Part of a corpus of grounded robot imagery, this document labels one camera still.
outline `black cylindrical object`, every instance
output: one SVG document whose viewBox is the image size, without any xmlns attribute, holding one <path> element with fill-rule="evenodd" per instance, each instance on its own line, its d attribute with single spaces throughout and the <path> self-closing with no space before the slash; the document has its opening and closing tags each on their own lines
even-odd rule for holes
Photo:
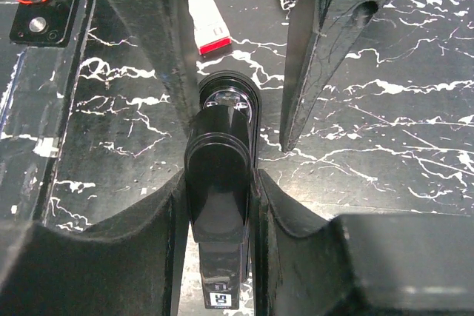
<svg viewBox="0 0 474 316">
<path fill-rule="evenodd" d="M 198 113 L 184 154 L 196 242 L 242 243 L 251 158 L 247 116 L 225 105 Z"/>
<path fill-rule="evenodd" d="M 237 72 L 211 74 L 199 86 L 201 111 L 191 125 L 184 172 L 204 305 L 238 309 L 249 272 L 247 222 L 261 99 L 251 79 Z"/>
</svg>

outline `black marble surface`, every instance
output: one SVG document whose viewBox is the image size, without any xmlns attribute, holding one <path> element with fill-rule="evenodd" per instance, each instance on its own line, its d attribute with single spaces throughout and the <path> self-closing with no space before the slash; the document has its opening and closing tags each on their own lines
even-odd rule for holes
<svg viewBox="0 0 474 316">
<path fill-rule="evenodd" d="M 261 89 L 260 167 L 325 218 L 344 212 L 472 215 L 474 0 L 391 0 L 325 88 L 295 150 L 278 144 L 293 0 L 215 0 L 230 53 L 203 78 L 238 70 Z M 44 223 L 80 232 L 159 188 L 183 167 L 186 138 L 153 66 L 97 0 Z M 181 315 L 204 310 L 189 243 Z M 253 315 L 250 284 L 241 310 Z"/>
<path fill-rule="evenodd" d="M 68 117 L 81 40 L 90 12 L 80 0 L 65 48 L 11 44 L 17 5 L 0 2 L 0 218 L 41 215 Z"/>
</svg>

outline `white label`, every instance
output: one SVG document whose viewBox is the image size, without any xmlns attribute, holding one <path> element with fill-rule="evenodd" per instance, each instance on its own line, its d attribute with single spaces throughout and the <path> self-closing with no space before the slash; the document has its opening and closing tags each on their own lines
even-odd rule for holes
<svg viewBox="0 0 474 316">
<path fill-rule="evenodd" d="M 229 38 L 230 33 L 214 0 L 189 0 L 194 21 L 194 39 L 199 49 Z"/>
<path fill-rule="evenodd" d="M 210 292 L 209 295 L 211 306 L 232 306 L 232 296 L 229 294 Z"/>
</svg>

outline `table surface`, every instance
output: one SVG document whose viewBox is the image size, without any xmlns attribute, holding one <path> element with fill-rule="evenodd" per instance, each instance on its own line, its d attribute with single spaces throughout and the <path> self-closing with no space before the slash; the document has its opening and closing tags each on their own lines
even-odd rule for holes
<svg viewBox="0 0 474 316">
<path fill-rule="evenodd" d="M 201 58 L 199 79 L 238 70 L 258 85 L 259 166 L 285 192 L 327 219 L 351 212 L 473 214 L 474 0 L 390 0 L 286 154 L 278 126 L 294 0 L 215 1 L 233 45 Z M 0 4 L 3 23 L 13 7 Z M 12 70 L 0 74 L 0 92 L 7 93 L 21 47 L 5 44 L 2 26 L 0 61 Z M 0 144 L 12 135 L 2 126 Z M 96 0 L 61 141 L 43 220 L 53 228 L 80 232 L 183 167 L 186 137 L 170 98 L 105 0 Z M 180 315 L 253 315 L 251 283 L 242 288 L 238 312 L 204 309 L 192 238 L 184 270 Z"/>
</svg>

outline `red and white object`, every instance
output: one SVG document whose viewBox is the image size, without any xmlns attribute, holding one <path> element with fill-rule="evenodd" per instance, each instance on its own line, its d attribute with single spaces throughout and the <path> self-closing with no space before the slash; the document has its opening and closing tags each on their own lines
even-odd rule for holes
<svg viewBox="0 0 474 316">
<path fill-rule="evenodd" d="M 200 55 L 229 45 L 229 29 L 214 0 L 189 0 L 190 14 L 194 20 L 194 39 Z"/>
</svg>

